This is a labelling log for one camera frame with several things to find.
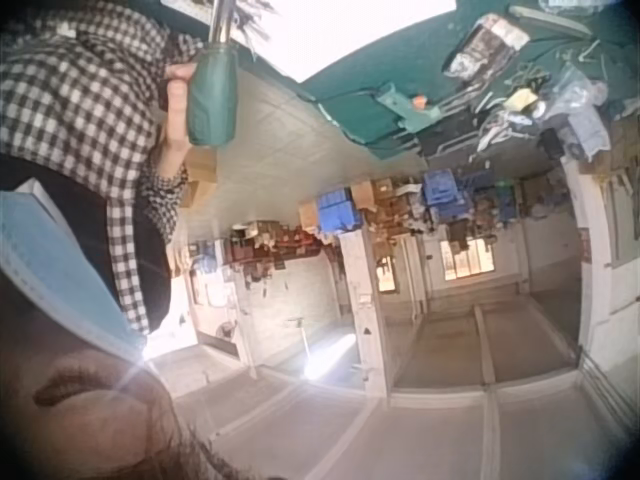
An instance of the blue face mask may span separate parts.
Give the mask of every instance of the blue face mask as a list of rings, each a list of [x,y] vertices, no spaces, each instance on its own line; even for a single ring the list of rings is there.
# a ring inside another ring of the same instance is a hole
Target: blue face mask
[[[138,362],[144,345],[57,209],[30,193],[0,192],[0,269],[52,320],[82,340]]]

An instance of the window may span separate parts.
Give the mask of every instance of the window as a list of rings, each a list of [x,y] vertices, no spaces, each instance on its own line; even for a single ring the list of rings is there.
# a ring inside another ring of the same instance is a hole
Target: window
[[[440,242],[440,252],[444,263],[444,279],[470,277],[480,273],[495,271],[493,247],[482,238],[469,239],[469,250],[454,255],[449,242]]]
[[[378,276],[378,291],[382,293],[391,293],[396,291],[396,277],[393,271],[393,259],[384,257],[378,262],[376,267]]]

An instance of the pipe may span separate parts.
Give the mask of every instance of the pipe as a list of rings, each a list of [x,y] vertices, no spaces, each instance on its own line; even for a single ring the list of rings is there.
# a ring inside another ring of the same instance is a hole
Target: pipe
[[[229,43],[236,0],[215,0],[211,8],[209,43]]]
[[[413,285],[413,275],[411,273],[411,265],[409,264],[409,253],[407,252],[406,237],[402,238],[402,253],[404,254],[404,265],[407,270],[407,278],[409,279],[409,293],[411,294],[411,321],[416,322],[418,315],[416,312],[416,291]]]

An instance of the ceiling light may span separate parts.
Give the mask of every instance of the ceiling light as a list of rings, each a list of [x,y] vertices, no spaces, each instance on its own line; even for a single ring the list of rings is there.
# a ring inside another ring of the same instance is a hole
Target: ceiling light
[[[356,335],[345,335],[333,345],[317,350],[311,354],[304,369],[304,376],[309,380],[317,380],[331,370],[338,360],[355,345]]]

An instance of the cloth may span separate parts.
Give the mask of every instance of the cloth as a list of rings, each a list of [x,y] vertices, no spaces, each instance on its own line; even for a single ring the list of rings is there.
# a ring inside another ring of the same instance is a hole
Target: cloth
[[[148,333],[134,204],[144,199],[170,237],[186,173],[166,185],[145,170],[159,137],[152,108],[166,66],[189,61],[201,41],[121,5],[87,2],[9,25],[0,48],[0,153],[62,173],[105,199],[120,305],[132,327]]]

